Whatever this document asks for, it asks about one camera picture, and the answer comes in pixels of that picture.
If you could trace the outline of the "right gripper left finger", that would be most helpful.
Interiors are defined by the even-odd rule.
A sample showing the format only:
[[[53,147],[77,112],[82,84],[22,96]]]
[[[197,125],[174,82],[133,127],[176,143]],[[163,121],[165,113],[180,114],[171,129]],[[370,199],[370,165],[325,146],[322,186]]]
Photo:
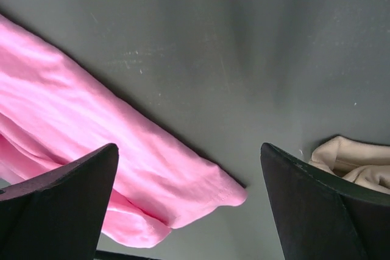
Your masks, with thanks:
[[[1,259],[93,259],[118,167],[107,144],[1,189]]]

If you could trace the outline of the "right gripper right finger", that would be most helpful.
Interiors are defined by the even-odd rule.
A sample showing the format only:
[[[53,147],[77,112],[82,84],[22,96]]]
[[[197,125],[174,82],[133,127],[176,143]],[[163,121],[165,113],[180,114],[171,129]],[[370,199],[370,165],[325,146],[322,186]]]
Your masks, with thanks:
[[[285,259],[389,259],[389,195],[270,143],[260,160]]]

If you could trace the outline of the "pink towel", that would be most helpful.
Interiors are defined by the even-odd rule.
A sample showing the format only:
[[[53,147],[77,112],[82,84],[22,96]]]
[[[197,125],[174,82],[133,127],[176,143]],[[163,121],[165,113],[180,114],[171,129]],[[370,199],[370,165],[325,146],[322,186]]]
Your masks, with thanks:
[[[116,97],[65,53],[1,18],[1,177],[36,177],[114,143],[118,170],[102,232],[151,248],[246,190],[217,164]]]

